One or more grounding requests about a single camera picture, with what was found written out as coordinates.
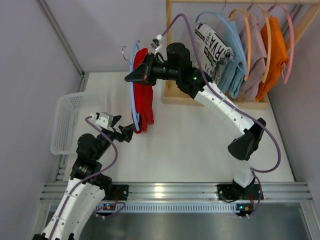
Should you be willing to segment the light blue plastic hanger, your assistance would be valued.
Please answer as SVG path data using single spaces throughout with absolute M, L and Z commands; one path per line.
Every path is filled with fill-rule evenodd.
M 129 63 L 129 72 L 131 73 L 133 71 L 133 66 L 134 66 L 134 56 L 135 56 L 135 52 L 136 50 L 140 50 L 140 40 L 137 39 L 135 41 L 135 43 L 133 44 L 132 48 L 131 48 L 131 55 L 130 55 L 130 59 L 127 59 L 125 57 L 125 53 L 124 53 L 124 49 L 127 47 L 126 45 L 124 45 L 122 47 L 122 56 L 123 56 L 123 59 L 125 61 L 127 61 Z M 133 123 L 134 123 L 134 126 L 135 126 L 135 130 L 136 131 L 139 131 L 140 130 L 140 127 L 139 127 L 139 119 L 140 119 L 140 115 L 137 113 L 136 111 L 136 103 L 135 103 L 135 94 L 134 94 L 134 85 L 133 83 L 131 82 L 130 83 L 130 101 L 131 101 L 131 115 L 132 115 L 132 119 L 133 119 Z

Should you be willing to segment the red trousers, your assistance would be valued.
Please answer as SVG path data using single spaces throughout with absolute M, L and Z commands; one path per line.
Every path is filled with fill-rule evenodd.
M 138 126 L 135 129 L 136 134 L 146 133 L 149 125 L 154 124 L 153 113 L 153 87 L 150 85 L 133 84 L 135 111 L 139 114 Z

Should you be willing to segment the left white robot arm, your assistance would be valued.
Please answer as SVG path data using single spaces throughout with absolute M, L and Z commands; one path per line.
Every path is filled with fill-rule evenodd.
M 120 119 L 121 115 L 113 116 L 106 112 L 98 112 L 85 118 L 85 122 L 98 135 L 85 133 L 78 138 L 77 158 L 63 197 L 49 223 L 33 239 L 79 239 L 98 203 L 112 195 L 112 178 L 104 175 L 104 172 L 118 159 L 115 142 L 130 142 L 135 131 L 133 123 L 115 128 Z

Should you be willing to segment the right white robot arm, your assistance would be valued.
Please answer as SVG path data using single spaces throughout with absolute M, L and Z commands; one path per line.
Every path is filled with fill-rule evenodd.
M 251 119 L 238 109 L 218 90 L 208 74 L 193 66 L 191 53 L 183 43 L 171 43 L 166 54 L 167 59 L 163 60 L 158 53 L 147 53 L 124 80 L 138 86 L 155 86 L 157 80 L 173 80 L 179 90 L 212 111 L 234 136 L 227 147 L 235 167 L 233 180 L 221 189 L 219 199 L 262 200 L 261 182 L 255 174 L 251 157 L 265 133 L 265 120 Z

